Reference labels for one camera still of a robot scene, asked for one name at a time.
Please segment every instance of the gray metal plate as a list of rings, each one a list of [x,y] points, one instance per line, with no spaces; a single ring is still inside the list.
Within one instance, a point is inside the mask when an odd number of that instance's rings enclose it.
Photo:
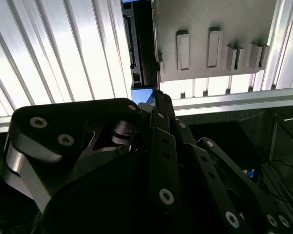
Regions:
[[[154,26],[157,48],[163,55],[161,80],[179,80],[256,73],[249,67],[250,44],[267,43],[276,0],[155,0]],[[224,32],[220,68],[207,68],[208,32]],[[189,69],[177,69],[176,33],[190,38]],[[227,45],[245,49],[240,70],[226,69]]]

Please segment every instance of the black cable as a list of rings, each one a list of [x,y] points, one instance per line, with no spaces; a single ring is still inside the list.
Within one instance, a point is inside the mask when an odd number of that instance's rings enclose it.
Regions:
[[[276,199],[278,199],[278,200],[280,200],[280,201],[284,201],[284,202],[287,202],[287,203],[289,203],[289,204],[292,204],[293,205],[293,201],[288,201],[288,200],[285,200],[286,198],[285,197],[281,197],[281,196],[279,196],[279,195],[276,195],[276,194],[272,194],[272,193],[269,193],[269,192],[267,192],[270,196],[273,196],[273,197],[275,197]]]
[[[272,160],[265,160],[263,163],[265,162],[281,162],[284,166],[287,166],[287,167],[290,167],[293,169],[293,166],[289,165],[289,164],[286,164],[284,163],[282,160],[277,160],[277,159],[272,159]]]
[[[287,166],[287,167],[290,167],[290,168],[293,169],[293,166],[284,163],[282,160],[277,160],[277,159],[265,160],[265,161],[263,161],[263,163],[265,163],[265,162],[270,162],[270,161],[281,162],[284,166]],[[267,193],[268,193],[270,196],[273,196],[273,197],[275,197],[275,198],[278,199],[278,200],[281,200],[281,201],[284,201],[284,202],[287,202],[287,203],[293,205],[293,201],[288,201],[287,198],[285,198],[285,197],[282,197],[282,196],[280,196],[280,195],[273,194],[273,193],[271,193],[271,192],[267,192]]]

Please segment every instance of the metal screw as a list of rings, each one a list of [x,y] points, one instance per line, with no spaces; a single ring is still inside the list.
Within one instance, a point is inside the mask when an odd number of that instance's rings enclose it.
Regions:
[[[137,110],[137,108],[134,106],[134,105],[128,105],[128,107],[131,109],[131,110],[133,110],[133,111],[135,111],[135,110]]]
[[[74,138],[68,134],[61,134],[58,137],[58,141],[61,145],[71,146],[74,144]]]
[[[179,122],[179,126],[182,128],[187,128],[187,126],[183,122]]]
[[[48,125],[48,122],[41,117],[33,117],[30,119],[29,123],[34,128],[45,128]]]
[[[165,116],[162,113],[158,113],[158,116],[161,118],[165,118]]]
[[[160,199],[162,202],[164,202],[166,205],[171,205],[174,203],[174,196],[168,189],[161,189],[160,190]]]
[[[239,220],[237,219],[237,217],[231,213],[230,211],[226,211],[225,213],[225,217],[226,220],[228,221],[228,223],[233,226],[234,228],[238,228],[240,226],[239,224]]]
[[[282,215],[279,215],[279,219],[280,219],[280,221],[283,223],[283,225],[284,226],[286,226],[286,227],[290,227],[290,224],[289,224],[289,222],[285,219],[285,217],[283,217]]]
[[[273,225],[274,227],[277,227],[278,226],[277,221],[270,214],[267,215],[267,219],[270,222],[270,224]]]
[[[206,141],[206,144],[207,144],[209,147],[211,147],[211,148],[213,148],[213,147],[214,147],[214,144],[213,144],[213,143],[211,143],[209,140],[207,140],[207,141]]]

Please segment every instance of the blue object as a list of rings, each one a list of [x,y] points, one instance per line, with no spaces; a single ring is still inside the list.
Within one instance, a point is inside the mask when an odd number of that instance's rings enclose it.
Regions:
[[[139,0],[123,0],[123,3],[132,2],[132,1],[139,1]]]
[[[143,87],[143,88],[131,88],[131,98],[138,105],[140,102],[146,103],[154,88]]]

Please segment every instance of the blue block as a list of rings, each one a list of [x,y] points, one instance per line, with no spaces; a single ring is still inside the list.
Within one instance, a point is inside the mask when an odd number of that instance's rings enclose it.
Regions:
[[[146,103],[151,94],[153,93],[154,88],[132,88],[131,89],[131,97],[132,100],[138,105],[143,102]]]

